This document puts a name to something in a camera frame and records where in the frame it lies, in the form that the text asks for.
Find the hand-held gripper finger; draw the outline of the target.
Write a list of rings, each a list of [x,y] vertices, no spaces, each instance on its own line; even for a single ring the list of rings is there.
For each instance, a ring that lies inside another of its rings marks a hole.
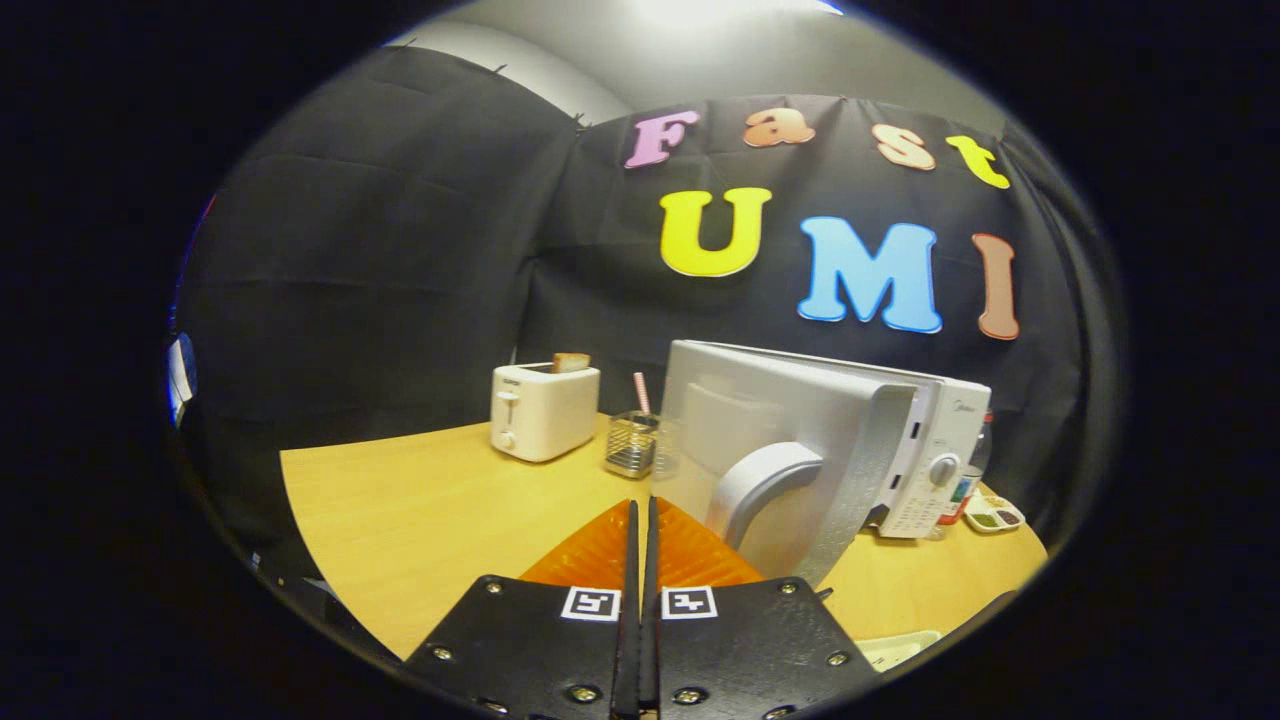
[[[663,498],[648,506],[645,706],[660,719],[815,719],[881,675],[799,577],[763,577]]]
[[[483,575],[407,676],[486,719],[635,719],[639,506],[623,500],[520,578]]]

